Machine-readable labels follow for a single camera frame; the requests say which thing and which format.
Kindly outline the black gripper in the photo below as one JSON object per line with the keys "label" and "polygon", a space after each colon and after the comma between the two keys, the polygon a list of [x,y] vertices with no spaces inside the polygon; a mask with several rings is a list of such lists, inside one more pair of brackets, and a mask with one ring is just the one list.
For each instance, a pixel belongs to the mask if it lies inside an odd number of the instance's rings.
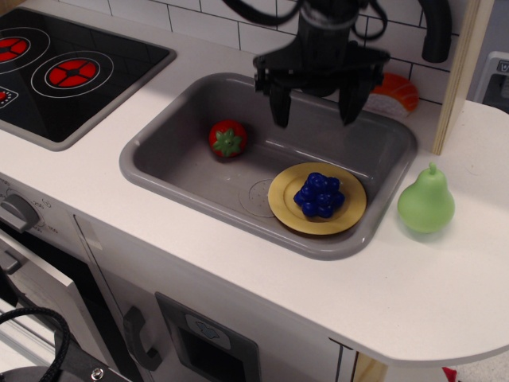
{"label": "black gripper", "polygon": [[285,47],[254,58],[254,87],[270,98],[274,122],[289,123],[290,91],[317,96],[340,91],[339,111],[345,126],[355,122],[371,90],[381,83],[390,54],[350,39],[358,11],[301,11],[297,35]]}

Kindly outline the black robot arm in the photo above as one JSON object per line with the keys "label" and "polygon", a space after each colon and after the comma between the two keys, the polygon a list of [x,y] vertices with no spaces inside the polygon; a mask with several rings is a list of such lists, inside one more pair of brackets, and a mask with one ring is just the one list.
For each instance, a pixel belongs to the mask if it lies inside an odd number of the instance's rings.
{"label": "black robot arm", "polygon": [[287,46],[253,60],[254,87],[268,96],[273,120],[280,127],[289,122],[293,89],[318,97],[337,92],[340,117],[348,125],[383,82],[389,53],[349,38],[361,9],[372,6],[381,17],[386,15],[376,1],[298,1],[282,16],[265,14],[242,1],[226,4],[259,25],[279,26],[299,17],[297,35]]}

